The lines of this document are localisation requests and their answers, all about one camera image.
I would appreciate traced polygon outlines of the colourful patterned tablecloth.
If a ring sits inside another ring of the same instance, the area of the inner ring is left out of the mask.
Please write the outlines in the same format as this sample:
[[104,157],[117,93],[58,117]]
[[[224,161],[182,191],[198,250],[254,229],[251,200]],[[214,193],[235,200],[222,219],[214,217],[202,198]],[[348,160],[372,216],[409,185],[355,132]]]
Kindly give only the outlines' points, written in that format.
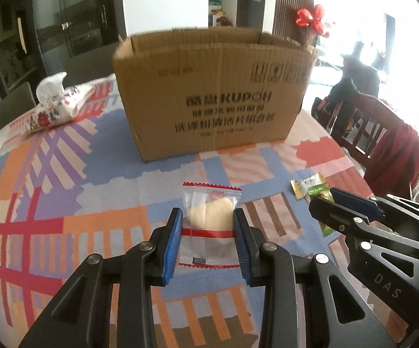
[[291,181],[323,174],[364,197],[369,186],[335,141],[301,112],[286,140],[145,163],[113,78],[78,120],[27,137],[0,130],[0,341],[16,347],[67,278],[92,253],[121,255],[182,203],[184,182],[239,187],[251,225],[295,255],[323,253],[345,269],[344,238],[323,236]]

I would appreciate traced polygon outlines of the red wooden chair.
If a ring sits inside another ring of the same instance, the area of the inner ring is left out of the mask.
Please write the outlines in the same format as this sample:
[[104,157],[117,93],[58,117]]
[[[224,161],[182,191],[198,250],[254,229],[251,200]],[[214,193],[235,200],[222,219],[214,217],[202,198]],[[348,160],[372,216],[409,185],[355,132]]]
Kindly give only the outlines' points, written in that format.
[[382,101],[365,93],[317,98],[312,115],[364,168],[375,196],[412,197],[419,177],[419,134]]

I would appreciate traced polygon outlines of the clear red-edged snack packet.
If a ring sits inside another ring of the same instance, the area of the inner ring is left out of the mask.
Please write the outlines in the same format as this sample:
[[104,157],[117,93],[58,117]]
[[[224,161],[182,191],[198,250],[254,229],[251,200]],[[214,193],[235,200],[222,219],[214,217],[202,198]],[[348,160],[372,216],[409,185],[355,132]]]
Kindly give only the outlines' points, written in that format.
[[234,211],[242,190],[227,185],[183,183],[181,266],[228,269],[239,266]]

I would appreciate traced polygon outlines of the dark chair by window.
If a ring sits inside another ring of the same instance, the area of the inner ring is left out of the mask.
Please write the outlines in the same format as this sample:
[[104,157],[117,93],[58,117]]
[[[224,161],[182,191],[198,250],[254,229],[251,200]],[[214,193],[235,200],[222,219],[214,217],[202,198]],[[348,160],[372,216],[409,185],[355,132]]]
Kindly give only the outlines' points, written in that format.
[[378,71],[360,60],[364,43],[355,43],[351,54],[343,55],[343,76],[353,80],[354,85],[360,93],[378,96],[380,78]]

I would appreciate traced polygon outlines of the dark grey dining chair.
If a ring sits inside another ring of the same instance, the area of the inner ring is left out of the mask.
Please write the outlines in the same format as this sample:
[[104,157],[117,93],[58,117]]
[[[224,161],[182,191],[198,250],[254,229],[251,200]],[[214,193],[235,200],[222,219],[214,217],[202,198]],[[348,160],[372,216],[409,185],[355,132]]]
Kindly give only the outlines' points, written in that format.
[[76,86],[113,74],[113,54],[119,44],[114,42],[69,58],[65,62],[63,86]]

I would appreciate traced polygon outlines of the red bow decoration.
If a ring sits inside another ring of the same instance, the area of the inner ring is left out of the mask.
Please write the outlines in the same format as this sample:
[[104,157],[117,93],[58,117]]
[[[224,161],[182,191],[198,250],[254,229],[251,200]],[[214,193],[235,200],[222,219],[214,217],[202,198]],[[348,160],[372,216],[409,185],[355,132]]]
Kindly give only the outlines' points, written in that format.
[[323,23],[324,16],[325,9],[320,4],[315,5],[312,10],[301,8],[297,11],[295,24],[300,28],[310,28],[315,34],[329,38],[330,31],[328,26]]

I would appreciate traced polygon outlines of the brown cardboard box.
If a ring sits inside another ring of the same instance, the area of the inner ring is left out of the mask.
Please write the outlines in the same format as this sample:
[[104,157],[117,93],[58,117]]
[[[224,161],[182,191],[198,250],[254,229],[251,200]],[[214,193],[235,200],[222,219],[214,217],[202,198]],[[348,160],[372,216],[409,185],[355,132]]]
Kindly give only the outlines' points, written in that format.
[[142,159],[275,142],[301,111],[317,50],[251,28],[133,35],[113,70]]

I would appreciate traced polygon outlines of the green white candy packet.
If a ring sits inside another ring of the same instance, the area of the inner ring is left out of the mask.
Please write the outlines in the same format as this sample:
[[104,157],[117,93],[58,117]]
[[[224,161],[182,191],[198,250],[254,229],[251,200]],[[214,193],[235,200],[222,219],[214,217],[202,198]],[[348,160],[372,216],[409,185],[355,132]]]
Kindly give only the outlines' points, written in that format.
[[306,196],[313,200],[322,197],[333,202],[333,196],[328,188],[327,182],[323,174],[316,173],[304,180],[291,180],[293,194],[297,200],[303,199]]

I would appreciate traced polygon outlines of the black glass door cabinet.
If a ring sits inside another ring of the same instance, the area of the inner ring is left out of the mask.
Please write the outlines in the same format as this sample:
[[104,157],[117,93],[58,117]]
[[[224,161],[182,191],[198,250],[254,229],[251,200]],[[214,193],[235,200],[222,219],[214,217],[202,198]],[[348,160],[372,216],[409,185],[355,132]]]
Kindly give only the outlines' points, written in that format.
[[0,0],[0,101],[125,34],[123,0]]

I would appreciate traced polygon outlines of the floral tissue pack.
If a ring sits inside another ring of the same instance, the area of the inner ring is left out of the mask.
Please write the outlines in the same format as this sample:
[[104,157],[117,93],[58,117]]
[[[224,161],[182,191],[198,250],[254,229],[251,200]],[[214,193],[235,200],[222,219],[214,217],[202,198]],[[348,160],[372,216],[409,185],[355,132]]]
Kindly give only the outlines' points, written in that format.
[[29,112],[25,120],[28,134],[71,122],[93,96],[95,86],[83,83],[63,86],[67,72],[59,72],[43,79],[36,87],[39,104]]

